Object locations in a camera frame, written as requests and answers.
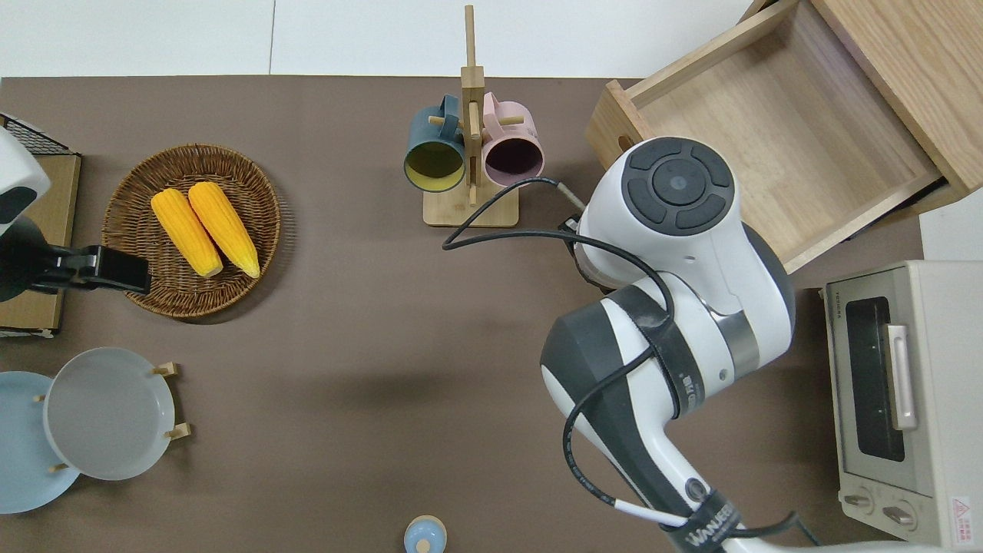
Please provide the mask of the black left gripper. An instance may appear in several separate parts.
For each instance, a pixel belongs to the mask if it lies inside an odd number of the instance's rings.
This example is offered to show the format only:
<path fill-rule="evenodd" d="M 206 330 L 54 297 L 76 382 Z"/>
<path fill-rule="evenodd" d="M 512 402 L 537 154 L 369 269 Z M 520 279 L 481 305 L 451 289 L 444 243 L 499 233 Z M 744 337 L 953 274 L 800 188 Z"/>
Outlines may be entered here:
<path fill-rule="evenodd" d="M 25 291 L 95 290 L 103 286 L 125 293 L 151 292 L 150 263 L 102 245 L 71 249 L 49 244 L 27 217 L 19 218 L 1 238 L 1 301 Z"/>

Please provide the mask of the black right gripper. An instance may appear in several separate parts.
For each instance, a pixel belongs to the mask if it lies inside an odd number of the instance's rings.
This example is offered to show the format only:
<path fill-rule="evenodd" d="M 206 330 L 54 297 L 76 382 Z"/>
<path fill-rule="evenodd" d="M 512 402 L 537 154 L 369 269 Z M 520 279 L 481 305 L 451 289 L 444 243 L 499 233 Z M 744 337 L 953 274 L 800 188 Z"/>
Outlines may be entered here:
<path fill-rule="evenodd" d="M 565 234 L 575 235 L 577 233 L 579 223 L 580 217 L 569 217 L 567 220 L 563 221 L 563 223 L 558 225 L 558 231 Z M 594 280 L 590 274 L 584 272 L 583 267 L 581 267 L 580 260 L 577 257 L 578 250 L 576 249 L 576 246 L 578 245 L 578 242 L 568 240 L 564 242 L 564 245 L 566 249 L 568 249 L 568 254 L 574 263 L 577 273 L 580 274 L 581 279 L 585 281 L 585 283 L 589 283 L 590 286 L 596 287 L 597 290 L 615 290 L 615 288 L 607 286 L 607 284 L 599 283 L 599 281 Z"/>

